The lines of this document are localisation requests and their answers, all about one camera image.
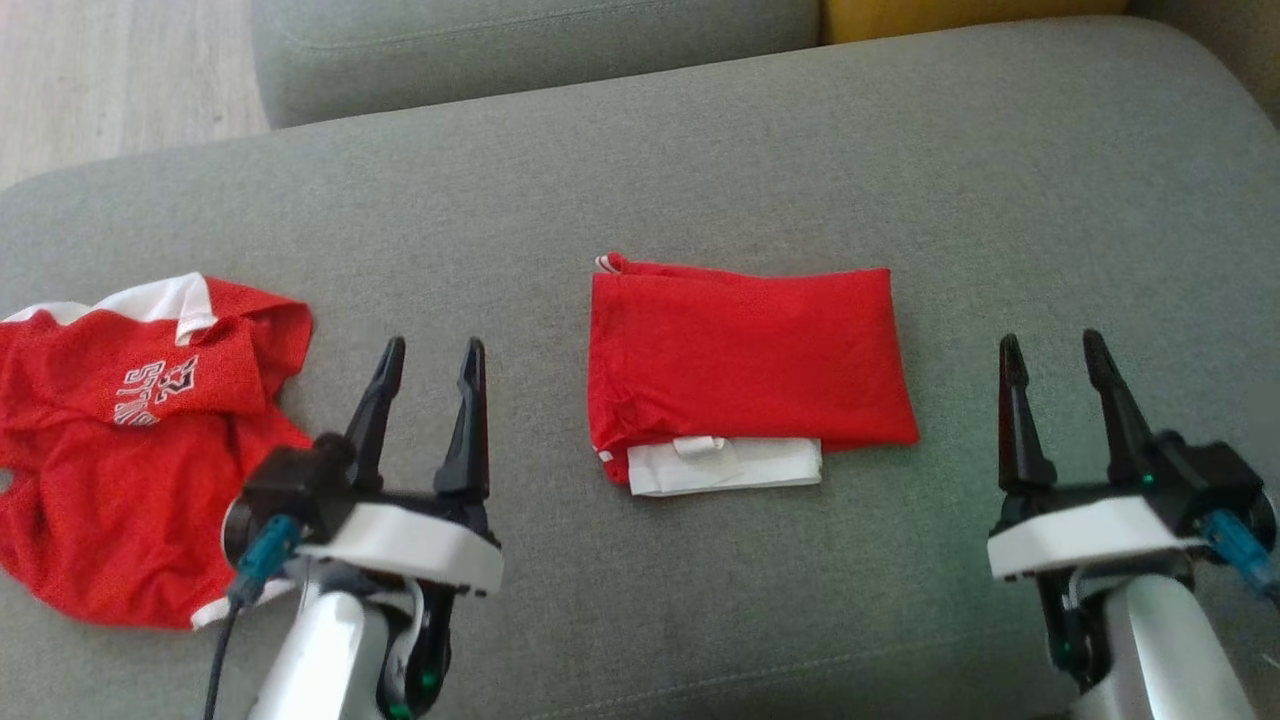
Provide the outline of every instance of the couch cushion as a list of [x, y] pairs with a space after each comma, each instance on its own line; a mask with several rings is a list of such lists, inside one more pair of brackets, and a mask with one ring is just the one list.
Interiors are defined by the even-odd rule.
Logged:
[[[1071, 684], [1047, 667], [1034, 589], [988, 577], [997, 342], [1020, 333], [1064, 479], [1106, 465], [1087, 325], [1155, 425], [1224, 438], [1275, 477], [1260, 428], [1277, 404], [1258, 398], [1280, 396], [1277, 173], [1275, 128], [1185, 36], [1132, 18], [987, 26], [58, 172], [0, 196], [0, 307], [191, 269], [300, 297], [317, 331], [283, 400], [314, 432], [344, 425], [403, 333], [384, 471], [417, 488], [453, 427], [466, 338], [488, 341], [507, 584], [458, 603], [431, 717], [1020, 717]], [[609, 486], [584, 409], [607, 250], [892, 268], [923, 441], [832, 456], [809, 488]], [[1280, 701], [1260, 657], [1280, 646], [1275, 611], [1222, 570], [1199, 593], [1260, 708]], [[87, 628], [6, 577], [0, 606], [9, 707], [195, 711], [211, 634]], [[244, 711], [291, 615], [246, 618], [221, 716]]]
[[812, 47], [818, 0], [255, 0], [273, 127]]

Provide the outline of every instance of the folded red shirt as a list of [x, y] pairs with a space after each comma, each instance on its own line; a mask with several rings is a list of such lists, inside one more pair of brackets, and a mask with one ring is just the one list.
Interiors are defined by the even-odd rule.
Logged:
[[88, 623], [224, 614], [223, 516], [308, 443], [275, 396], [310, 341], [306, 305], [197, 273], [0, 320], [0, 565]]
[[611, 480], [626, 448], [685, 436], [919, 439], [887, 269], [760, 278], [598, 260], [588, 419]]

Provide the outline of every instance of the blue cable connector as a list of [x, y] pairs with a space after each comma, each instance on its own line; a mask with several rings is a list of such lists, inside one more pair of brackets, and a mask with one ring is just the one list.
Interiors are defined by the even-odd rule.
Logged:
[[1280, 596], [1280, 578], [1271, 568], [1271, 557], [1244, 523], [1229, 510], [1215, 510], [1204, 516], [1201, 528], [1213, 552], [1240, 571], [1245, 584], [1258, 598]]
[[257, 602], [266, 582], [293, 557], [301, 539], [302, 527], [297, 520], [288, 515], [273, 516], [236, 564], [236, 579], [227, 587], [227, 600], [232, 606], [251, 607]]

